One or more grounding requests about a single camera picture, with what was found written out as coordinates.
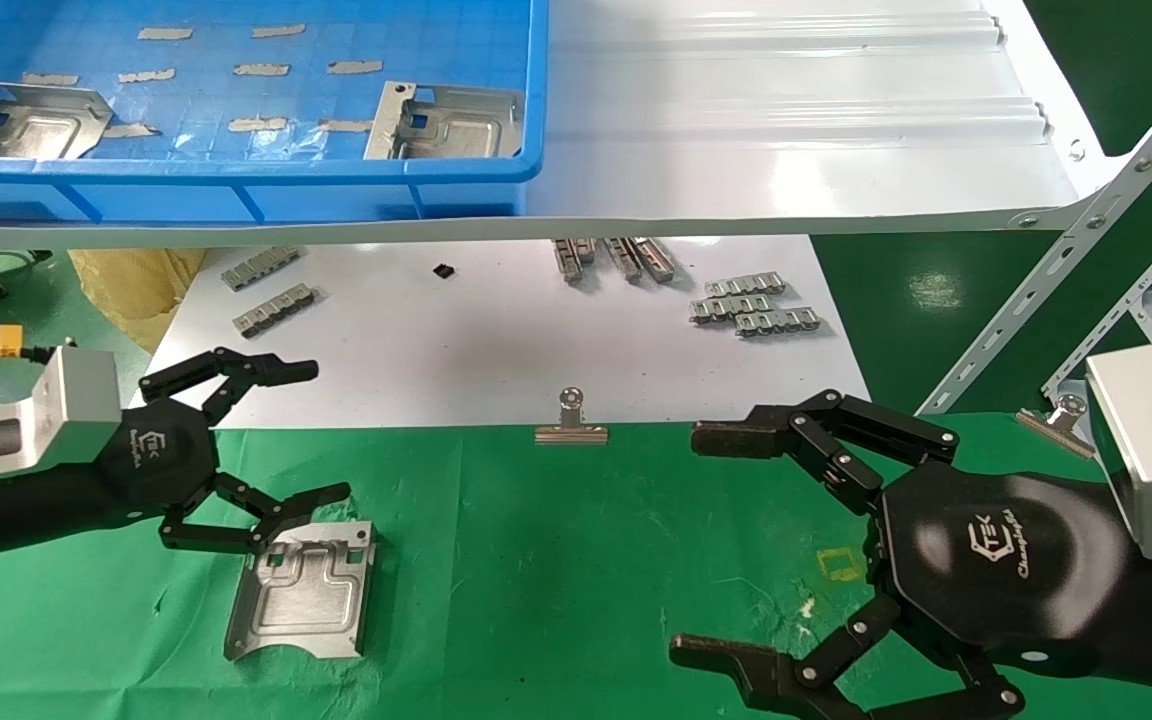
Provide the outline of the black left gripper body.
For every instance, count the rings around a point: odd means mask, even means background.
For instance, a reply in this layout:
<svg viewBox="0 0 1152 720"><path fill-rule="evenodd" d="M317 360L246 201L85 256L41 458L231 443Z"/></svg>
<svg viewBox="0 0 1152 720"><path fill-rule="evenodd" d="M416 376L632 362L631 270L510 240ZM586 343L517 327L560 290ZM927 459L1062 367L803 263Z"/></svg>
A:
<svg viewBox="0 0 1152 720"><path fill-rule="evenodd" d="M206 416L165 397L124 411L96 468L116 518L156 518L211 495L218 450Z"/></svg>

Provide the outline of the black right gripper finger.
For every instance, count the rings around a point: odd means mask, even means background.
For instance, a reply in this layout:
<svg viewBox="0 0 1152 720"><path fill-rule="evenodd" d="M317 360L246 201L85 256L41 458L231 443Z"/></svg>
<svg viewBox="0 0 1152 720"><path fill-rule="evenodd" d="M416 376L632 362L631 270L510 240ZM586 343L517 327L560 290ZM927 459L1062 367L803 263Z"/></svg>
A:
<svg viewBox="0 0 1152 720"><path fill-rule="evenodd" d="M882 477L852 446L915 468L952 462L957 435L838 389L823 389L795 406L755 406L742 420L698 420L691 429L696 455L790 457L851 514L873 515Z"/></svg>
<svg viewBox="0 0 1152 720"><path fill-rule="evenodd" d="M901 602L878 594L805 659L761 644L677 634L669 641L669 661L722 674L746 707L795 719L1011 719L1024 710L1024 694L979 653L952 661L964 684L958 691L861 708L838 689L838 679L900 626Z"/></svg>

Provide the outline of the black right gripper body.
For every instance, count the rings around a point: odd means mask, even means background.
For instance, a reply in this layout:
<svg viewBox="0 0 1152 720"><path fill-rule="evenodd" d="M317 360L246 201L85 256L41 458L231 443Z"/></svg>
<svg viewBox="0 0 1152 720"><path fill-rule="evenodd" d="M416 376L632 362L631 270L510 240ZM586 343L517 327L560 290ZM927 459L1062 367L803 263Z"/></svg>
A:
<svg viewBox="0 0 1152 720"><path fill-rule="evenodd" d="M1135 556L1111 488L923 465L882 491L879 588L933 664L1096 670L1098 621Z"/></svg>

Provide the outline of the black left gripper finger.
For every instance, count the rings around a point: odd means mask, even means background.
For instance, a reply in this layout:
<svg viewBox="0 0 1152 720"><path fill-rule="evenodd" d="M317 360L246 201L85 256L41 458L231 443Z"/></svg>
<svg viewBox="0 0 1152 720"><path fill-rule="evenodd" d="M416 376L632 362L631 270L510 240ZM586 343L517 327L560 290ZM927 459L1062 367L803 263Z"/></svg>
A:
<svg viewBox="0 0 1152 720"><path fill-rule="evenodd" d="M346 501L351 492L349 484L342 482L306 488L296 495L278 500L266 495L260 488L252 487L250 483L217 471L195 497L166 506L159 538L169 550L259 555L285 530L310 524L314 510ZM253 524L243 528L188 523L188 515L212 495L247 511Z"/></svg>
<svg viewBox="0 0 1152 720"><path fill-rule="evenodd" d="M217 427L253 387L291 386L314 381L317 376L319 364L316 361L288 363L275 354L248 356L218 347L143 377L141 397L147 406L156 404L221 377L223 382L200 406L202 418L210 427Z"/></svg>

